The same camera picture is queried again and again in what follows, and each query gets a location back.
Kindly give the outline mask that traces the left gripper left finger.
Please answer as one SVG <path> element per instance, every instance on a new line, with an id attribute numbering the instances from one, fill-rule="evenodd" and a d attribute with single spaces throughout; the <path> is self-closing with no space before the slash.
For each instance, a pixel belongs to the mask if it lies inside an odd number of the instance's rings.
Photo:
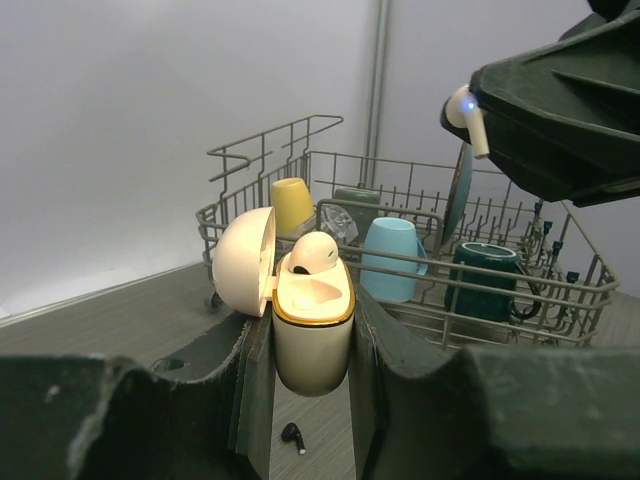
<path id="1" fill-rule="evenodd" d="M 1 360 L 5 479 L 265 479 L 269 318 L 240 313 L 145 367 L 118 356 Z"/>

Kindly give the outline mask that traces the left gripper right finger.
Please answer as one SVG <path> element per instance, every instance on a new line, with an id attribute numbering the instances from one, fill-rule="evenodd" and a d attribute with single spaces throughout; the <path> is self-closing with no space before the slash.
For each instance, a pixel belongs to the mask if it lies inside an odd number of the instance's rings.
<path id="1" fill-rule="evenodd" d="M 639 352 L 449 353 L 356 292 L 349 363 L 360 479 L 635 479 Z"/>

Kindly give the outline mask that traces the beige earbud charging case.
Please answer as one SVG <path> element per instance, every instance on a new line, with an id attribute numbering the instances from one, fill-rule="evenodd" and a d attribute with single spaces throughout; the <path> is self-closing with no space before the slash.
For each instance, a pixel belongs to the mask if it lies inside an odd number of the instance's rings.
<path id="1" fill-rule="evenodd" d="M 356 295 L 340 256 L 325 272 L 295 274 L 288 268 L 291 251 L 276 256 L 274 208 L 247 211 L 214 248 L 213 283 L 231 309 L 253 317 L 271 314 L 282 383 L 298 395 L 318 397 L 346 375 Z"/>

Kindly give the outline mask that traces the beige earbud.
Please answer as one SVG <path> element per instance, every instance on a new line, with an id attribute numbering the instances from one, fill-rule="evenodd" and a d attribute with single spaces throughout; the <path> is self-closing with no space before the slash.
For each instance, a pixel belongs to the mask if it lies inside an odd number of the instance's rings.
<path id="1" fill-rule="evenodd" d="M 484 113 L 469 85 L 457 89 L 444 105 L 444 115 L 450 125 L 466 129 L 473 156 L 487 158 L 490 154 L 489 142 L 484 123 Z"/>
<path id="2" fill-rule="evenodd" d="M 288 268 L 291 273 L 313 275 L 335 267 L 338 258 L 336 241 L 325 232 L 312 231 L 295 243 Z"/>

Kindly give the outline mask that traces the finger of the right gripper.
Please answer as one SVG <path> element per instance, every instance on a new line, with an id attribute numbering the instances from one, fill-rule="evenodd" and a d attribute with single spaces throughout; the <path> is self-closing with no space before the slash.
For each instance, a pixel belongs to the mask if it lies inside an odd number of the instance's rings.
<path id="1" fill-rule="evenodd" d="M 487 159 L 521 189 L 577 207 L 638 196 L 638 10 L 595 9 L 558 41 L 487 64 L 467 84 L 484 113 Z M 469 143 L 444 105 L 442 127 Z"/>

